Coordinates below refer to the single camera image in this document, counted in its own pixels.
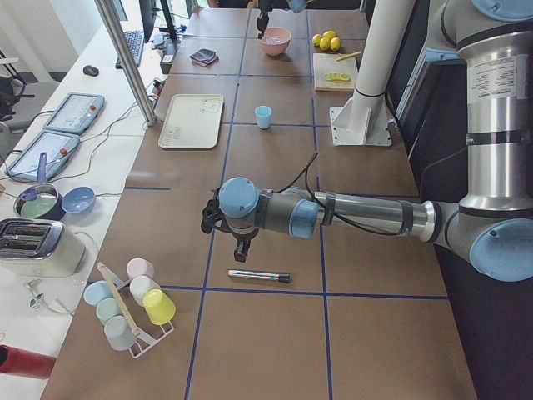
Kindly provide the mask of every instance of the blue bowl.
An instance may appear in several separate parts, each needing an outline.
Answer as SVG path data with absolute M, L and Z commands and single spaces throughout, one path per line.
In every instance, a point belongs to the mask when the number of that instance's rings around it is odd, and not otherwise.
M 63 196 L 61 207 L 66 213 L 83 214 L 92 210 L 96 200 L 97 198 L 91 188 L 81 186 Z

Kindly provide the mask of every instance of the saucepan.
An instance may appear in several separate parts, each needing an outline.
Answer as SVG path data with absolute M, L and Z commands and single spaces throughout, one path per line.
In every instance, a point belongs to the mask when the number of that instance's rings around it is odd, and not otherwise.
M 13 208 L 19 217 L 59 221 L 65 215 L 61 194 L 47 182 L 46 166 L 47 153 L 42 152 L 37 167 L 37 185 L 24 190 L 15 200 Z

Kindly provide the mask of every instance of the toaster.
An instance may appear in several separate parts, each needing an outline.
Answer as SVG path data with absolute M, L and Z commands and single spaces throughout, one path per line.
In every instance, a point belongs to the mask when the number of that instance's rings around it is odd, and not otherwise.
M 59 221 L 0 222 L 0 266 L 18 275 L 66 277 L 74 273 L 84 253 L 83 242 Z

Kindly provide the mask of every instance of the pink bowl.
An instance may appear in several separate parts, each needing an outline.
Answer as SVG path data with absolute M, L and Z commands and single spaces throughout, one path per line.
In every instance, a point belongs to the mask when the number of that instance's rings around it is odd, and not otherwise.
M 291 33 L 283 27 L 268 27 L 260 41 L 261 49 L 269 56 L 277 56 L 289 47 L 291 37 Z

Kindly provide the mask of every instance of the marker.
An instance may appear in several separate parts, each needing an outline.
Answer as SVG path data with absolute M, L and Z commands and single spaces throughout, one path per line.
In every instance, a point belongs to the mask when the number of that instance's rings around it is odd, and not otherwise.
M 262 279 L 266 281 L 276 281 L 281 283 L 290 283 L 291 274 L 287 272 L 264 272 L 264 271 L 247 271 L 243 269 L 228 269 L 227 276 L 232 278 Z

